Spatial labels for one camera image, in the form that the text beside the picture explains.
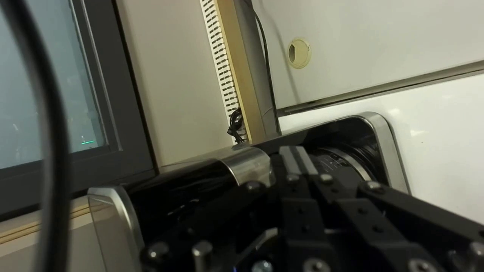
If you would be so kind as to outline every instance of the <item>glass pane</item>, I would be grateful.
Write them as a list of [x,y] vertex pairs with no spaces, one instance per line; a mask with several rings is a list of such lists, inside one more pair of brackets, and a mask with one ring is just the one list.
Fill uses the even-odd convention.
[[[105,146],[101,116],[69,0],[28,0],[55,66],[72,152]],[[39,111],[19,49],[0,13],[0,168],[42,159]]]

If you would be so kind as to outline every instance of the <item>black machine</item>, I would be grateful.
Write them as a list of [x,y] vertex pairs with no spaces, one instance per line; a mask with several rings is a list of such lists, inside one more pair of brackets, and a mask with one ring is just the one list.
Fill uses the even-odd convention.
[[212,162],[125,188],[141,271],[484,271],[484,226],[409,194],[382,122],[349,119],[259,146],[270,184],[237,185]]

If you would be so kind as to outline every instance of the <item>white panel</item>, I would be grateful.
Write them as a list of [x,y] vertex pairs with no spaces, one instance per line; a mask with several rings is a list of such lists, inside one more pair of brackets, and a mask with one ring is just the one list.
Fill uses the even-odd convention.
[[117,0],[160,165],[232,146],[197,0]]
[[285,134],[377,112],[392,126],[411,191],[484,224],[484,76],[282,119]]
[[[484,60],[482,0],[253,0],[268,35],[279,108]],[[305,40],[309,67],[288,66]]]

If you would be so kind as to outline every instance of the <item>window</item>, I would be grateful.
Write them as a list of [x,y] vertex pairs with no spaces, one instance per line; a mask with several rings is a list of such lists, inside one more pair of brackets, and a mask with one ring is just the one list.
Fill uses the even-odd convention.
[[[28,0],[66,103],[75,193],[155,176],[141,106],[111,0]],[[0,16],[0,215],[40,200],[39,114]]]

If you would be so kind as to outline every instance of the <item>window frame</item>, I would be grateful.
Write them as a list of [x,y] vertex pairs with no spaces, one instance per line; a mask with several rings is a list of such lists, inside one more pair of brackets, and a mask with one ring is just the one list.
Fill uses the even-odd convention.
[[[73,196],[91,187],[134,184],[156,176],[156,162],[117,7],[72,0],[107,146],[72,155]],[[0,171],[0,220],[39,209],[42,162]]]

